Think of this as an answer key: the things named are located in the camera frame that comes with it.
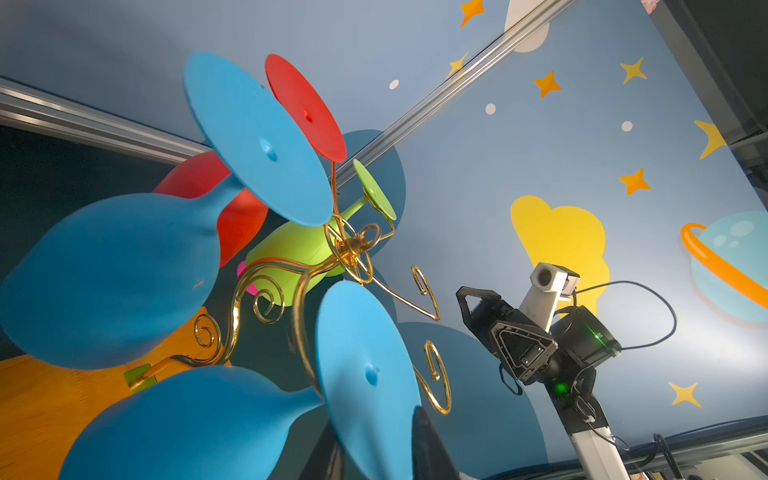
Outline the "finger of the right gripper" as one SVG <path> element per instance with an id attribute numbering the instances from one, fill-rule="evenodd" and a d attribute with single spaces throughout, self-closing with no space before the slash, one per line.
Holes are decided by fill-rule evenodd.
<path id="1" fill-rule="evenodd" d="M 521 382 L 536 382 L 558 343 L 535 324 L 497 322 L 491 328 L 503 369 Z"/>
<path id="2" fill-rule="evenodd" d="M 502 297 L 493 290 L 463 286 L 456 292 L 462 321 L 474 336 L 488 336 Z"/>

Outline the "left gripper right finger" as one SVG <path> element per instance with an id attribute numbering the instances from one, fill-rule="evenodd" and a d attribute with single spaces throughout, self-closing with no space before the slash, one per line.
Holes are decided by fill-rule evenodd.
<path id="1" fill-rule="evenodd" d="M 414 480 L 459 480 L 459 472 L 426 410 L 417 406 L 412 416 L 412 471 Z"/>

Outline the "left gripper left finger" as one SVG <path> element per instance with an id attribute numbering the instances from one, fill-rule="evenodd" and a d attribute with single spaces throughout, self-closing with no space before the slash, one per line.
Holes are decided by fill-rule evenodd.
<path id="1" fill-rule="evenodd" d="M 345 450 L 330 421 L 319 437 L 300 476 L 300 480 L 344 480 Z"/>

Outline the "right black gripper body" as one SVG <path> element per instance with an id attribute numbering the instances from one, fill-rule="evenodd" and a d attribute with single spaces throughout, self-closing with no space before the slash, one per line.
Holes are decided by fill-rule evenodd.
<path id="1" fill-rule="evenodd" d="M 524 385 L 543 380 L 558 349 L 550 333 L 501 299 L 482 299 L 473 309 L 473 333 Z"/>

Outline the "blue wine glass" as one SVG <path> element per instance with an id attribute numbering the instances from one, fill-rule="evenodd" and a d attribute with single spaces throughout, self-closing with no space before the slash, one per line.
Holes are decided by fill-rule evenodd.
<path id="1" fill-rule="evenodd" d="M 385 307 L 341 281 L 316 322 L 318 384 L 286 392 L 242 367 L 171 377 L 106 409 L 67 454 L 64 479 L 265 479 L 292 424 L 327 409 L 341 444 L 370 479 L 409 479 L 420 394 Z"/>
<path id="2" fill-rule="evenodd" d="M 229 173 L 193 199 L 107 198 L 54 225 L 1 285 L 1 326 L 28 355 L 76 370 L 150 352 L 205 303 L 220 268 L 220 214 L 243 190 L 297 224 L 333 211 L 327 176 L 300 128 L 245 70 L 191 55 L 184 90 Z"/>

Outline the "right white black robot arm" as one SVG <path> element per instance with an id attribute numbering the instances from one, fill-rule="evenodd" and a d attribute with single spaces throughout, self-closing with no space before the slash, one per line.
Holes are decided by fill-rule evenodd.
<path id="1" fill-rule="evenodd" d="M 575 293 L 529 290 L 520 307 L 486 289 L 462 287 L 456 297 L 465 326 L 499 360 L 502 380 L 520 395 L 544 386 L 590 479 L 627 479 L 616 439 L 593 394 L 596 367 L 618 356 L 622 346 L 581 306 L 558 307 Z"/>

